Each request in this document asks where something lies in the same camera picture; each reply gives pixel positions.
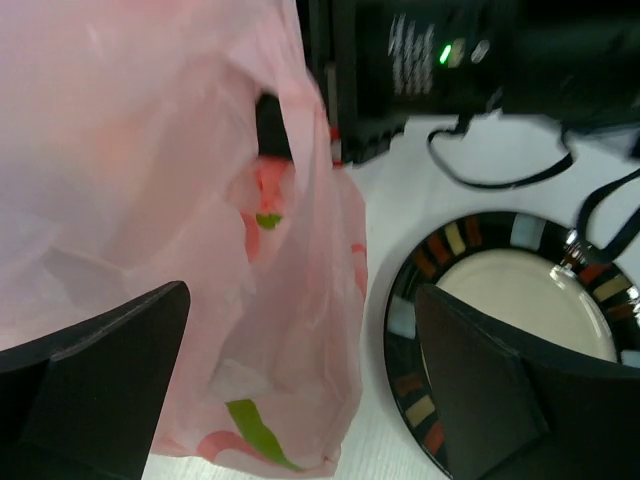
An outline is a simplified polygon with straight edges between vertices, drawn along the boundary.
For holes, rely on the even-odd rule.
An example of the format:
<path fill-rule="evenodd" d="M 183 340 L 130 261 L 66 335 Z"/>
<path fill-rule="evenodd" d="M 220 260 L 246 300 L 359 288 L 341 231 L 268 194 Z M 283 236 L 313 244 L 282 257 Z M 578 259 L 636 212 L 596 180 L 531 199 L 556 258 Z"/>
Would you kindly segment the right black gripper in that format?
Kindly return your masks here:
<path fill-rule="evenodd" d="M 517 1 L 310 1 L 307 64 L 346 164 L 389 150 L 411 116 L 476 116 L 504 81 Z"/>

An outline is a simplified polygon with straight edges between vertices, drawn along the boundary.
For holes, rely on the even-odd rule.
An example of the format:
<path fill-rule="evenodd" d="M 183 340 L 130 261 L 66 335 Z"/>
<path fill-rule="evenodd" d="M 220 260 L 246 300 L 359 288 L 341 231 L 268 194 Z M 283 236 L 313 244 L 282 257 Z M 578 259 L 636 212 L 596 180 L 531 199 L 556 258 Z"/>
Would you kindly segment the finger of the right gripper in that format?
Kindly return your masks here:
<path fill-rule="evenodd" d="M 257 101 L 256 128 L 258 152 L 261 156 L 292 160 L 281 107 L 276 96 L 262 94 Z"/>

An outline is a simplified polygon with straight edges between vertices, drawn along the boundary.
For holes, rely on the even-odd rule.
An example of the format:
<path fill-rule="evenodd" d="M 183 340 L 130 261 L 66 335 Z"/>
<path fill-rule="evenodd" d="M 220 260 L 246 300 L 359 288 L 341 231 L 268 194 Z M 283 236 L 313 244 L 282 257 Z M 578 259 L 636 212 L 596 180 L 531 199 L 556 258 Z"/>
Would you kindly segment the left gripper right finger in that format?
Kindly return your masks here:
<path fill-rule="evenodd" d="M 636 479 L 639 371 L 426 285 L 418 336 L 456 479 Z"/>

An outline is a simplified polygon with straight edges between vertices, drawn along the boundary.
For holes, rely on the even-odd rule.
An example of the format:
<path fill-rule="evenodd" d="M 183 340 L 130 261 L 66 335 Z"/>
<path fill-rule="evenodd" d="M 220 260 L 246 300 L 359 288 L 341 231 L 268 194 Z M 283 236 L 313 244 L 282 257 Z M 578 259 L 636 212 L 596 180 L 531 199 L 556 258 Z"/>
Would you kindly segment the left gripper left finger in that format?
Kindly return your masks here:
<path fill-rule="evenodd" d="M 141 478 L 189 307 L 170 282 L 3 350 L 2 478 Z"/>

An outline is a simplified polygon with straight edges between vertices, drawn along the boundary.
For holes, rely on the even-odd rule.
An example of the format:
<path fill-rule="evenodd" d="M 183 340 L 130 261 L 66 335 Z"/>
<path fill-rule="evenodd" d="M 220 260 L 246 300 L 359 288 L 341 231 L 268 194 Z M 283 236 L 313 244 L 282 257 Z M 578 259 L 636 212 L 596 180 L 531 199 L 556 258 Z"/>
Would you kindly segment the pink plastic bag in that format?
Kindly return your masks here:
<path fill-rule="evenodd" d="M 291 161 L 258 152 L 262 94 Z M 1 353 L 183 282 L 149 454 L 329 477 L 366 254 L 295 2 L 2 3 Z"/>

